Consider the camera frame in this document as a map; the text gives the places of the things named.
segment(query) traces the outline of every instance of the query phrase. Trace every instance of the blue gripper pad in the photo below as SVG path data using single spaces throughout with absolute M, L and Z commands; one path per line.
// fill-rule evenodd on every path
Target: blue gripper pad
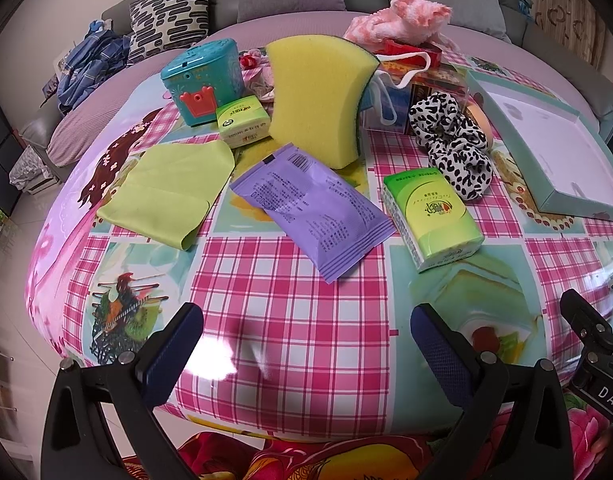
M 203 329 L 204 316 L 200 307 L 185 303 L 170 320 L 169 325 L 161 332 L 153 333 L 145 343 L 146 347 L 152 343 L 151 339 L 158 338 L 153 341 L 155 348 L 159 346 L 157 354 L 146 356 L 145 361 L 141 359 L 136 367 L 138 380 L 142 383 L 142 399 L 149 408 L 167 402 Z M 146 367 L 138 370 L 140 365 Z
M 411 335 L 449 402 L 465 410 L 473 399 L 472 374 L 437 327 L 437 322 L 429 317 L 433 314 L 444 325 L 445 331 L 450 333 L 449 328 L 435 311 L 426 312 L 423 307 L 417 306 L 411 313 Z

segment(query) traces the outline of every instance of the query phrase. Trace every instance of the leopard print scrunchie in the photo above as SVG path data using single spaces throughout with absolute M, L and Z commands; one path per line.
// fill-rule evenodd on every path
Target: leopard print scrunchie
M 463 200 L 480 198 L 491 184 L 487 137 L 459 111 L 446 92 L 434 92 L 409 110 L 415 140 L 427 150 L 429 167 L 440 170 Z

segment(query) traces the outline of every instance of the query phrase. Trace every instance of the black and white patterned pillow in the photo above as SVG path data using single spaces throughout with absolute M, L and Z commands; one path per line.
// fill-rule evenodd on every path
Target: black and white patterned pillow
M 131 5 L 130 14 L 129 64 L 208 35 L 208 0 L 142 0 Z

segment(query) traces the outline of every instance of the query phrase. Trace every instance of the white elastic ear loop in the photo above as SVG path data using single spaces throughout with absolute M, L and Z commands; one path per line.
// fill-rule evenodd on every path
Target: white elastic ear loop
M 413 79 L 417 74 L 419 74 L 420 72 L 426 72 L 427 70 L 430 69 L 431 57 L 429 56 L 429 54 L 427 54 L 426 52 L 407 52 L 405 54 L 397 54 L 395 56 L 384 56 L 382 54 L 378 54 L 376 56 L 381 61 L 397 61 L 398 59 L 408 59 L 410 57 L 416 57 L 416 56 L 420 56 L 424 59 L 425 61 L 424 68 L 420 68 L 418 70 L 410 70 L 409 72 L 405 74 L 405 76 L 402 78 L 400 83 L 398 83 L 397 85 L 393 82 L 393 79 L 391 79 L 391 75 L 388 72 L 385 72 L 384 70 L 376 70 L 376 75 L 378 76 L 379 79 L 382 79 L 381 77 L 382 74 L 387 74 L 389 76 L 389 79 L 387 80 L 387 84 L 391 86 L 391 88 L 396 88 L 398 90 L 401 90 L 402 88 L 407 86 L 411 82 L 411 79 Z
M 380 122 L 384 124 L 384 126 L 391 126 L 392 124 L 395 124 L 395 121 L 397 121 L 397 114 L 395 113 L 395 108 L 393 102 L 391 101 L 391 96 L 387 91 L 387 87 L 385 87 L 385 84 L 382 82 L 382 79 L 374 76 L 369 83 L 369 90 L 371 91 L 373 106 L 378 113 Z M 392 119 L 385 119 L 382 115 L 382 97 L 380 95 L 381 93 L 384 93 L 387 99 L 387 104 L 389 105 L 389 109 L 391 110 Z

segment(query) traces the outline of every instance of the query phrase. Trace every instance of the metal bolt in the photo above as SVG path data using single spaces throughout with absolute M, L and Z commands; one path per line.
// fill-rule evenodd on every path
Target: metal bolt
M 498 360 L 498 356 L 493 352 L 482 352 L 480 354 L 480 359 L 482 359 L 483 363 L 487 363 L 488 365 L 494 364 Z
M 60 370 L 71 370 L 75 365 L 75 361 L 70 357 L 65 357 L 60 361 Z
M 128 365 L 129 363 L 133 362 L 133 359 L 135 358 L 136 358 L 136 355 L 131 350 L 128 350 L 126 352 L 122 352 L 118 356 L 118 362 L 121 365 Z
M 549 361 L 548 359 L 541 359 L 540 367 L 542 368 L 542 370 L 546 372 L 550 372 L 553 370 L 553 363 Z

